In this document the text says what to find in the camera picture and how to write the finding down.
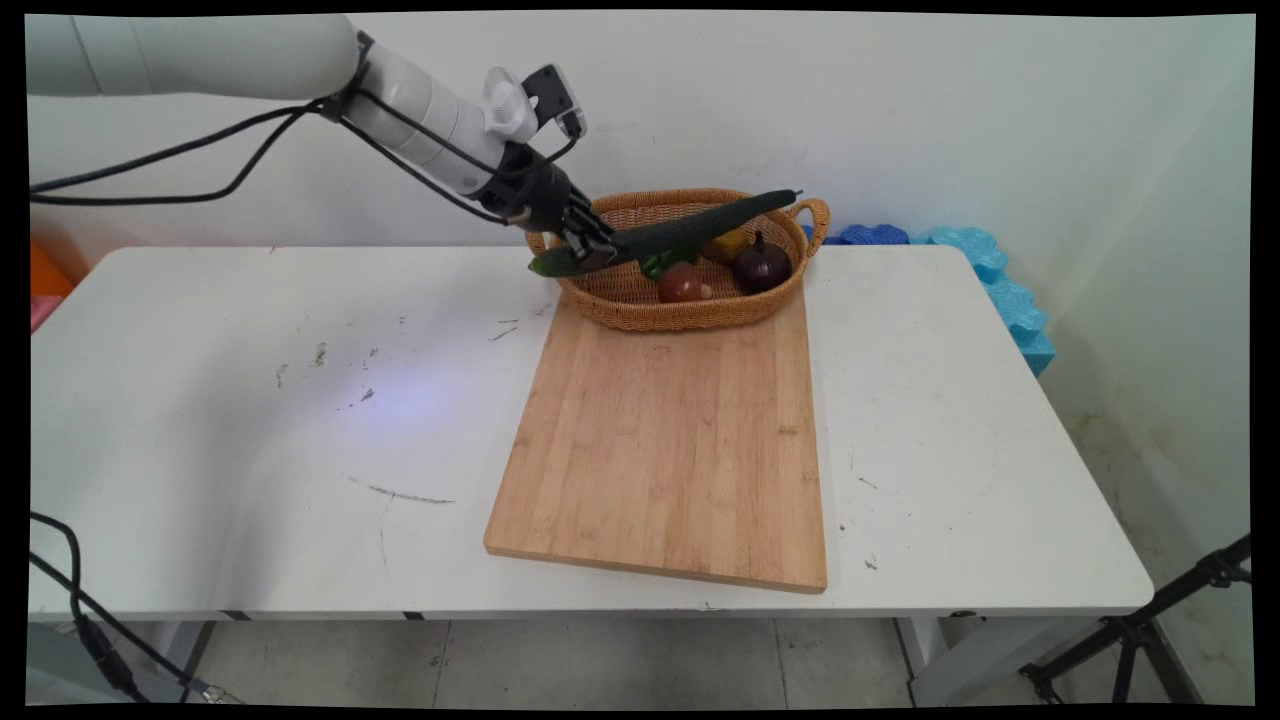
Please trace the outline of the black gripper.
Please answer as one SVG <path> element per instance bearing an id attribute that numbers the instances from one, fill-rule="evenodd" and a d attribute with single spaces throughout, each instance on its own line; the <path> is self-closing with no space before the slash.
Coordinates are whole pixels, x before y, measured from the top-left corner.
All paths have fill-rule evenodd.
<path id="1" fill-rule="evenodd" d="M 548 275 L 584 275 L 613 264 L 614 229 L 554 163 L 526 143 L 506 142 L 486 183 L 486 210 L 529 233 L 554 233 Z"/>

